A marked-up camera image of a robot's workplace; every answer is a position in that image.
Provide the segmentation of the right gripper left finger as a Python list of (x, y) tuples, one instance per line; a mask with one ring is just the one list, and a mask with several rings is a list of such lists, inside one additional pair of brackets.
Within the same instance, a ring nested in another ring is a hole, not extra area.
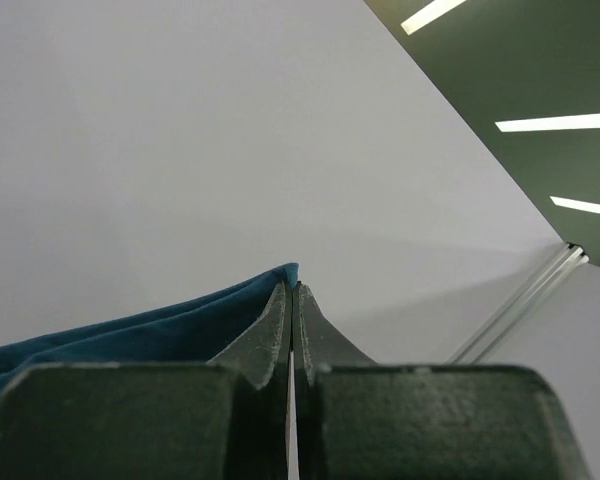
[(0, 479), (284, 479), (292, 291), (205, 363), (51, 363), (0, 394)]

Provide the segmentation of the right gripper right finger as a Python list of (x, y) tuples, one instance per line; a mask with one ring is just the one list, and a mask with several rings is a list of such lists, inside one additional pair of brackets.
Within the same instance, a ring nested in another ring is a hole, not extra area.
[(381, 365), (321, 312), (292, 303), (303, 479), (588, 479), (563, 405), (515, 365)]

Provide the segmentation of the blue t shirt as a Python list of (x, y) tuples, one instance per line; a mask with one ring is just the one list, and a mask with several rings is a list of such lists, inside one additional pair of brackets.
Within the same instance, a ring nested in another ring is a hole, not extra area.
[(226, 289), (125, 318), (0, 346), (0, 393), (43, 363), (207, 361), (247, 330), (276, 285), (298, 281), (287, 263)]

